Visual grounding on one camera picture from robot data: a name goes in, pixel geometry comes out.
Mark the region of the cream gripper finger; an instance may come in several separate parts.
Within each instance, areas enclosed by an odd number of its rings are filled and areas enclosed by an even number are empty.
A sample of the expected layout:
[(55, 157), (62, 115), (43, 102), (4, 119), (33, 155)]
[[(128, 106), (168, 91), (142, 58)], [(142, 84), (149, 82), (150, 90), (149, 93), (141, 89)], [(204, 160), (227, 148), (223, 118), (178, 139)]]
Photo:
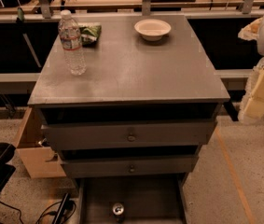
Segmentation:
[(255, 66), (247, 79), (245, 95), (240, 103), (238, 120), (251, 124), (264, 116), (264, 61)]

